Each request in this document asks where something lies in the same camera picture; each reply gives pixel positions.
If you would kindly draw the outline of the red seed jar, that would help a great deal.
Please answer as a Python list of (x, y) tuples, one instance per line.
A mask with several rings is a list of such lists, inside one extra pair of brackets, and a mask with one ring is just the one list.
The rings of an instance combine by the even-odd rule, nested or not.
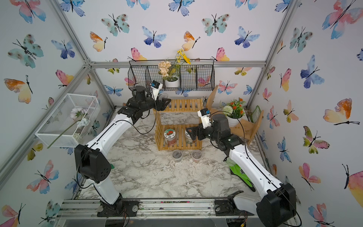
[(199, 163), (202, 158), (202, 152), (200, 150), (194, 150), (192, 152), (192, 159), (194, 162)]

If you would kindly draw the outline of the two-tier wooden slat shelf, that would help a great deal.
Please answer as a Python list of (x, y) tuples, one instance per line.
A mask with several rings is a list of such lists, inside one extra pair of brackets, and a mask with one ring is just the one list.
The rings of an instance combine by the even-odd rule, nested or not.
[[(154, 111), (156, 117), (155, 141), (158, 150), (200, 150), (202, 142), (187, 142), (185, 129), (201, 123), (197, 112), (202, 108), (203, 100), (201, 98), (173, 99), (164, 111)], [(167, 142), (164, 137), (164, 132), (169, 129), (175, 131), (175, 137), (171, 142)]]

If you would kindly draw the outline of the dark seed jar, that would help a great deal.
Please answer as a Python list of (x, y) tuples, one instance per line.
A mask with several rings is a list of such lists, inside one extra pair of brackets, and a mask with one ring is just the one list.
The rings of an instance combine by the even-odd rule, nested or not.
[(179, 149), (174, 150), (173, 153), (172, 153), (172, 157), (173, 157), (173, 160), (176, 163), (180, 162), (182, 160), (182, 157), (183, 157), (182, 151), (179, 150)]

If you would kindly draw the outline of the purple seed jar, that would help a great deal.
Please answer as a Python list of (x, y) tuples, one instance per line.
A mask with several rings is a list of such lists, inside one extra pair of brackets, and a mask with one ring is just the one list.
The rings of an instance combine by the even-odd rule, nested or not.
[(158, 95), (158, 100), (162, 101), (164, 98), (168, 99), (169, 95), (166, 93), (161, 93)]

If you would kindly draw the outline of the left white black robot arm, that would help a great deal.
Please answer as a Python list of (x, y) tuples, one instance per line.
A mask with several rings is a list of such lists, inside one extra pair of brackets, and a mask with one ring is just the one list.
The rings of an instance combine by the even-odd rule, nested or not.
[(93, 140), (86, 145), (79, 144), (74, 150), (77, 172), (91, 182), (101, 197), (103, 210), (98, 213), (100, 217), (126, 215), (123, 197), (110, 177), (111, 164), (107, 154), (119, 138), (142, 118), (145, 111), (166, 109), (171, 100), (158, 99), (161, 88), (162, 85), (156, 81), (152, 81), (149, 89), (143, 86), (132, 88), (132, 97), (119, 109), (110, 124)]

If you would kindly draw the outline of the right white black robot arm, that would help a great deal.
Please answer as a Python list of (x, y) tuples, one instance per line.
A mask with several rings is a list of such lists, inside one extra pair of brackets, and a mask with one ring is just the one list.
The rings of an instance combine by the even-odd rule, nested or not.
[(297, 215), (296, 190), (283, 184), (262, 166), (247, 149), (243, 139), (232, 134), (224, 114), (210, 114), (208, 109), (198, 111), (201, 123), (187, 128), (190, 137), (214, 141), (217, 148), (237, 164), (247, 175), (260, 198), (248, 199), (236, 195), (233, 203), (241, 211), (253, 213), (266, 227), (279, 227)]

